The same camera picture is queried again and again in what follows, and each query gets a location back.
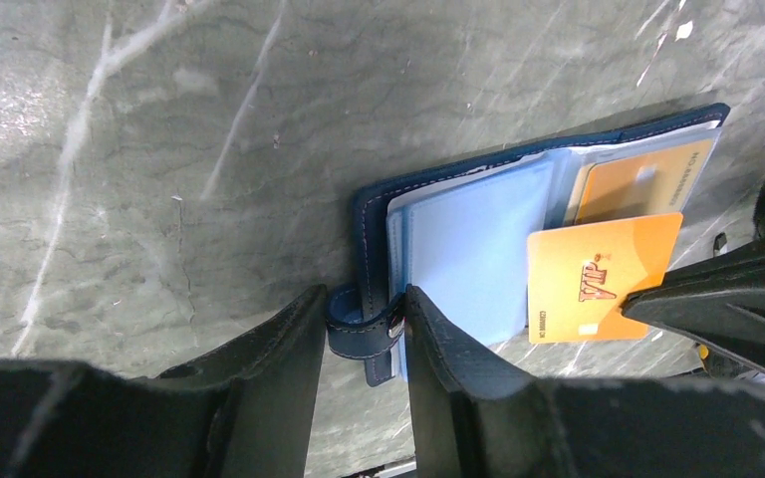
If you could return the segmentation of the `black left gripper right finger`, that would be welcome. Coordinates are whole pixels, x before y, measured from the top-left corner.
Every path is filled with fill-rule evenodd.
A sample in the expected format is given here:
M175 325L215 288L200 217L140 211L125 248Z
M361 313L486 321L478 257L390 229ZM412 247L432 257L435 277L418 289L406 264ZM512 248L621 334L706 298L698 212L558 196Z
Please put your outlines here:
M537 377L403 296L421 477L765 477L765 385Z

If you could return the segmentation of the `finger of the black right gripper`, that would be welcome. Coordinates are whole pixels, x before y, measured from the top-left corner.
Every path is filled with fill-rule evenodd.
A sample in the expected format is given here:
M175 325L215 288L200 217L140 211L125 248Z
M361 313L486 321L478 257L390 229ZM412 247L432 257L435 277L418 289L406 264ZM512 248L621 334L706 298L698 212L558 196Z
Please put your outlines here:
M629 294L622 314L765 374L765 237L666 273Z

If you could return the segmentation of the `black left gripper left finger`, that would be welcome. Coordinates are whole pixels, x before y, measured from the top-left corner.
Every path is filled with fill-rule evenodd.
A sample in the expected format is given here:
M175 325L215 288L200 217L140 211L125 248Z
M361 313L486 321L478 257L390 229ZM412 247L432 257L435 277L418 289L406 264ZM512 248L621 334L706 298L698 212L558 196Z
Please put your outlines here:
M0 477L300 477L326 288L155 377L0 359Z

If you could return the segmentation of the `orange credit card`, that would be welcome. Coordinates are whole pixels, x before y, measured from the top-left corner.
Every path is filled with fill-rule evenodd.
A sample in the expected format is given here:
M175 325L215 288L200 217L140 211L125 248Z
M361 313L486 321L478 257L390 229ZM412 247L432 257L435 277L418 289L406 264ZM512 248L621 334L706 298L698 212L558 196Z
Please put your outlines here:
M622 315L628 295L662 283L679 212L563 227L527 239L532 344L640 340L648 326Z
M564 223L588 224L679 212L716 147L718 129L590 153Z

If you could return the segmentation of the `dark blue card holder wallet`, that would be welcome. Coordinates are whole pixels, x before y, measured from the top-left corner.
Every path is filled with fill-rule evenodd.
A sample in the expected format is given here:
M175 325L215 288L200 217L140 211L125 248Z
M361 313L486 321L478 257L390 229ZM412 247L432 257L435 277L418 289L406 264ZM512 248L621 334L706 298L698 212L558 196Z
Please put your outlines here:
M485 346L528 334L527 239L565 214L590 153L718 129L723 103L601 132L534 141L380 181L353 199L357 274L330 298L332 352L367 383L407 377L398 302L420 288Z

